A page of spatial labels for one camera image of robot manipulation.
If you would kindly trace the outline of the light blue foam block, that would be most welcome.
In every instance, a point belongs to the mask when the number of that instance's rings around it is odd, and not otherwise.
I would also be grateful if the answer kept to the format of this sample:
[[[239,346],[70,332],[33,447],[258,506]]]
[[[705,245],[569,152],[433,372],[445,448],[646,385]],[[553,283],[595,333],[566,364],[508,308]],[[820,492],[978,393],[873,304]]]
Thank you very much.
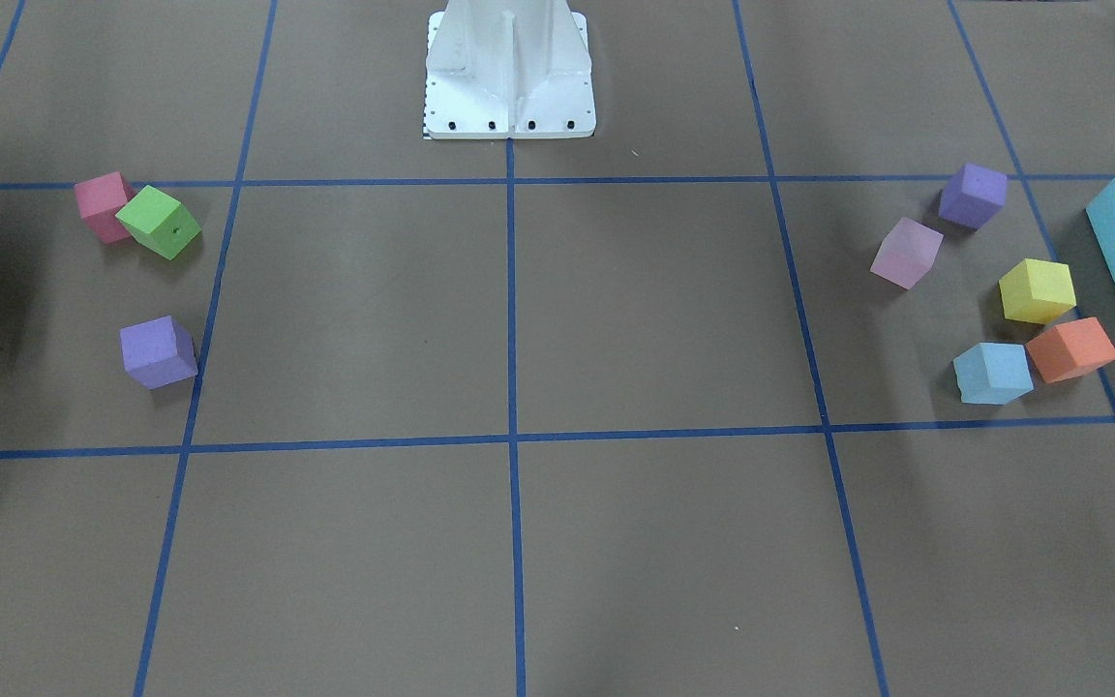
[[[976,343],[956,356],[960,400],[1004,406],[1035,389],[1026,349],[1019,343]]]

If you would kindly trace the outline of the lilac foam block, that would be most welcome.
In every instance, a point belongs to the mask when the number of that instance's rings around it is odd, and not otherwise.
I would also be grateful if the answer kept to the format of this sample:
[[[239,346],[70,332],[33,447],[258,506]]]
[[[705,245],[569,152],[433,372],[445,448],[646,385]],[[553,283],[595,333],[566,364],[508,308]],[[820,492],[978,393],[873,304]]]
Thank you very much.
[[[870,272],[910,290],[933,268],[943,242],[944,234],[937,229],[901,217],[882,239]]]

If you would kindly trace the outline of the orange foam block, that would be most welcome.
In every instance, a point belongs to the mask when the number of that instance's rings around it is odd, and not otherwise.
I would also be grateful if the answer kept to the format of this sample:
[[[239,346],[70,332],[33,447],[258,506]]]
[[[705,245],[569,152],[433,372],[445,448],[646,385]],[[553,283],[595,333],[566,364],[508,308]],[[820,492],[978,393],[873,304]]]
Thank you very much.
[[[1115,345],[1098,318],[1057,323],[1025,343],[1043,383],[1087,376],[1115,362]]]

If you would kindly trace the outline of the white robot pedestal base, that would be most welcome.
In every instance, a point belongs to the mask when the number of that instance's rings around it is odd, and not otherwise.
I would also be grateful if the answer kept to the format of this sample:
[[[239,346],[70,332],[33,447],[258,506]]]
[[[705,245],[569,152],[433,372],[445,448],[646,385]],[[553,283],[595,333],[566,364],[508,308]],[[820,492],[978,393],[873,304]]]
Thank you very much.
[[[424,137],[597,133],[588,19],[566,1],[450,1],[426,40]]]

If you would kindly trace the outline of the yellow foam block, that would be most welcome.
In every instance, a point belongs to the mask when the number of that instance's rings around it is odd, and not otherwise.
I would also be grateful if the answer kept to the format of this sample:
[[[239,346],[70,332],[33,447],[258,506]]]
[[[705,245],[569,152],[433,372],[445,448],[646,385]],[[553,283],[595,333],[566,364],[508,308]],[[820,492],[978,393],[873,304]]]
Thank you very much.
[[[1047,325],[1078,304],[1070,267],[1022,258],[997,282],[1006,320]]]

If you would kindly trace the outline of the pink foam block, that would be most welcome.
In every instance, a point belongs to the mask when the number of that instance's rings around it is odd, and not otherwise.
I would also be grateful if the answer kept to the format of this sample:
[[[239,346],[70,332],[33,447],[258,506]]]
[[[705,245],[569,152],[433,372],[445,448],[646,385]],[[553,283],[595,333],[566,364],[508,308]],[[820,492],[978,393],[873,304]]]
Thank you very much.
[[[113,171],[76,182],[74,191],[81,221],[103,244],[116,244],[132,238],[118,220],[118,212],[136,195],[136,188],[122,172]]]

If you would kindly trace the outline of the green foam block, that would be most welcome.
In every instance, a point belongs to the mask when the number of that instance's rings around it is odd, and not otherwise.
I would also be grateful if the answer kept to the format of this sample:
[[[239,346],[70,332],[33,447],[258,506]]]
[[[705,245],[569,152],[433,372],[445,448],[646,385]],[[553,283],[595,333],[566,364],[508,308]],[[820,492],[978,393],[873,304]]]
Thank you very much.
[[[166,260],[180,256],[202,233],[185,204],[151,185],[140,187],[115,217],[140,246]]]

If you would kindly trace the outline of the purple foam block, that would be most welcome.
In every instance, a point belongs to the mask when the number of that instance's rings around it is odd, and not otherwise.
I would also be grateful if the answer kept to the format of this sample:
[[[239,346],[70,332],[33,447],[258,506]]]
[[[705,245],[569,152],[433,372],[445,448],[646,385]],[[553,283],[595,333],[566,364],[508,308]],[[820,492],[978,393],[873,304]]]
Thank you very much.
[[[958,226],[982,228],[1004,210],[1008,190],[1004,172],[966,163],[944,185],[937,215]]]
[[[125,372],[151,391],[198,374],[194,340],[172,314],[124,327],[119,337]]]

